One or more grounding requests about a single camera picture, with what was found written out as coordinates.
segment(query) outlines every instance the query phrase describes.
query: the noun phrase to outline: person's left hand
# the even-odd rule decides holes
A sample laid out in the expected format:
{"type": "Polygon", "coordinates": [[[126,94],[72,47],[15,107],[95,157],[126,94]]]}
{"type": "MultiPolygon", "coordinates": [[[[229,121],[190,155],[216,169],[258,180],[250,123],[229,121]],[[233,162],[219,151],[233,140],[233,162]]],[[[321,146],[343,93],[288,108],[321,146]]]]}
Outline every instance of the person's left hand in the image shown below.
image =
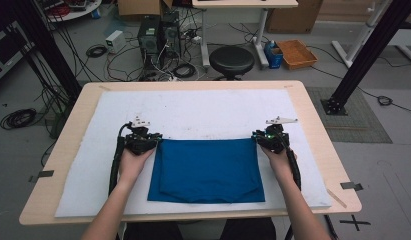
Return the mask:
{"type": "Polygon", "coordinates": [[[118,182],[127,182],[134,184],[139,174],[142,172],[145,166],[146,159],[153,153],[154,149],[151,149],[142,155],[135,155],[130,150],[124,149],[121,156],[120,163],[120,179],[118,182]]]}

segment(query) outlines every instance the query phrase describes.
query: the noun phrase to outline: blue container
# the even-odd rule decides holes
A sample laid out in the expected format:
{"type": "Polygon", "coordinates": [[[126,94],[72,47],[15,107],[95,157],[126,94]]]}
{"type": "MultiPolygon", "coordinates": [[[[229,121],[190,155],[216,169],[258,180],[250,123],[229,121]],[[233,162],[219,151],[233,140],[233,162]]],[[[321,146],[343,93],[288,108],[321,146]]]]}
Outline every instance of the blue container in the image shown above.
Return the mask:
{"type": "Polygon", "coordinates": [[[268,67],[271,69],[280,68],[283,61],[283,53],[274,41],[267,42],[264,47],[264,53],[267,57],[268,67]]]}

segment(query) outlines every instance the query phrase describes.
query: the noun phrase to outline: chair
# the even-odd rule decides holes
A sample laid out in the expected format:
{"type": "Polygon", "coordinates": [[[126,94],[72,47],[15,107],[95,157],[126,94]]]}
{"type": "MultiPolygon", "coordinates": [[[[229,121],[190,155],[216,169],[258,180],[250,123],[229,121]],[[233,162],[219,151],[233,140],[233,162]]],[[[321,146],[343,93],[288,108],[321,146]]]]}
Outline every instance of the chair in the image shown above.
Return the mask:
{"type": "Polygon", "coordinates": [[[240,47],[221,47],[216,49],[209,56],[209,63],[212,68],[223,76],[214,79],[241,80],[236,75],[243,75],[249,72],[254,64],[255,59],[252,53],[240,47]]]}

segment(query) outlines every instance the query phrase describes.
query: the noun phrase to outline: gray mat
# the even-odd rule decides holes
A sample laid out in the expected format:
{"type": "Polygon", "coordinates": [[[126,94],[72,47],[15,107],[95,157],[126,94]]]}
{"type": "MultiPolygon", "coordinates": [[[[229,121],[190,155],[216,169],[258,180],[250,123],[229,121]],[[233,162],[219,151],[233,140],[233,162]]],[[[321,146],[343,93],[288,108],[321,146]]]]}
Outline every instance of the gray mat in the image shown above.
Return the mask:
{"type": "Polygon", "coordinates": [[[329,99],[335,88],[307,88],[324,127],[333,142],[392,143],[382,124],[371,110],[359,90],[356,90],[345,105],[347,116],[327,115],[321,99],[329,99]]]}

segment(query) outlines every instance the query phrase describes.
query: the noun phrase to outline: white board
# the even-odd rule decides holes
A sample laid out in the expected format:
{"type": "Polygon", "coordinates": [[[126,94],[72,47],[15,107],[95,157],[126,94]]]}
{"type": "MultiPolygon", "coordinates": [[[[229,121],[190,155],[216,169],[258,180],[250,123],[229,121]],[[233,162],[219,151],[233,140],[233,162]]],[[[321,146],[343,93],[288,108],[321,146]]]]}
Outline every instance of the white board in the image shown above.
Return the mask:
{"type": "MultiPolygon", "coordinates": [[[[135,116],[150,121],[149,131],[167,139],[239,139],[263,130],[277,116],[296,119],[286,90],[196,90],[104,92],[70,168],[56,217],[95,216],[108,194],[109,174],[121,126],[135,116]]],[[[298,123],[284,124],[298,155],[302,194],[311,208],[331,206],[321,175],[298,123]]],[[[266,202],[181,204],[149,202],[155,154],[146,162],[124,214],[162,214],[285,209],[268,158],[258,147],[266,202]]]]}

